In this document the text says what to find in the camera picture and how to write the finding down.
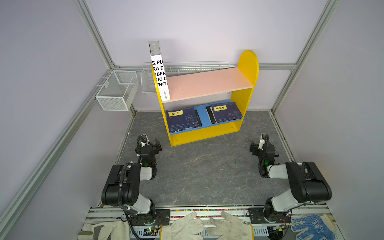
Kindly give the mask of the blue book yellow label top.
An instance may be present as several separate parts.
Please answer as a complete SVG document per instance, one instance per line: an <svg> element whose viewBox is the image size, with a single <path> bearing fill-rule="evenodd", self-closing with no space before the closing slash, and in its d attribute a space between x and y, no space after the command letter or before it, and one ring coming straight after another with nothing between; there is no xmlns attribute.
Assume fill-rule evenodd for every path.
<svg viewBox="0 0 384 240"><path fill-rule="evenodd" d="M210 106L216 123L240 120L243 118L235 102L227 102Z"/></svg>

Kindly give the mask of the white book black lettering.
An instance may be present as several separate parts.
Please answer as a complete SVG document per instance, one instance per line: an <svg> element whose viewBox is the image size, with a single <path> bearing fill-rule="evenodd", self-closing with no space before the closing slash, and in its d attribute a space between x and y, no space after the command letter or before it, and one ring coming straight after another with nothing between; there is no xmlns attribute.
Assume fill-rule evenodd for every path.
<svg viewBox="0 0 384 240"><path fill-rule="evenodd" d="M160 42L149 41L151 64L154 72L155 86L161 96L162 102L170 101L170 91L166 76L163 57L161 55Z"/></svg>

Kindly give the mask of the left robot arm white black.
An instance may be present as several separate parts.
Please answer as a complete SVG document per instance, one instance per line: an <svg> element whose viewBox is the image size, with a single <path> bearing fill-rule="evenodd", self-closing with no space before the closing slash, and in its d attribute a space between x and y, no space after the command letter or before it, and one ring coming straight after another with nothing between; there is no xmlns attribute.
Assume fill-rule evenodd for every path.
<svg viewBox="0 0 384 240"><path fill-rule="evenodd" d="M155 204L140 194L140 183L155 179L156 155L160 151L162 146L159 140L151 143L146 134L138 136L135 148L138 160L112 166L102 191L102 204L119 207L131 218L154 219Z"/></svg>

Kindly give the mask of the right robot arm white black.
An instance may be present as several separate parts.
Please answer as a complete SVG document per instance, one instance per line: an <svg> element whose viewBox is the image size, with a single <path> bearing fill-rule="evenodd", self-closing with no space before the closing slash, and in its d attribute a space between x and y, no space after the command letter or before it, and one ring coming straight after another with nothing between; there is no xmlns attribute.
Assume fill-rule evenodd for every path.
<svg viewBox="0 0 384 240"><path fill-rule="evenodd" d="M283 179L289 182L289 189L278 196L268 198L264 207L248 209L247 215L252 224L287 223L291 210L332 198L332 190L315 163L276 164L275 158L279 154L270 143L268 134L262 134L258 144L252 142L250 152L258 157L258 170L262 178Z"/></svg>

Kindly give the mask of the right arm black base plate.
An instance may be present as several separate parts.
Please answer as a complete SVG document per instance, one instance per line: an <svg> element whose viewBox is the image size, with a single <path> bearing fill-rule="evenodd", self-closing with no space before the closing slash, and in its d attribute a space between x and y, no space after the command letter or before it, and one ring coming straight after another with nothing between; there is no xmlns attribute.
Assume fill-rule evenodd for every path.
<svg viewBox="0 0 384 240"><path fill-rule="evenodd" d="M252 224L288 224L291 219L289 212L265 210L264 207L249 208L246 216Z"/></svg>

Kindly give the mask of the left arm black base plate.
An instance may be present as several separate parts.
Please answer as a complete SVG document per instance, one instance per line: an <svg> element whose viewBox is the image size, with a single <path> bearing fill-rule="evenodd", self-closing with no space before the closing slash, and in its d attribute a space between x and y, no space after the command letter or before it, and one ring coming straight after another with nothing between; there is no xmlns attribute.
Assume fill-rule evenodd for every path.
<svg viewBox="0 0 384 240"><path fill-rule="evenodd" d="M131 219L133 226L168 226L170 224L170 209L150 210L148 214L136 215Z"/></svg>

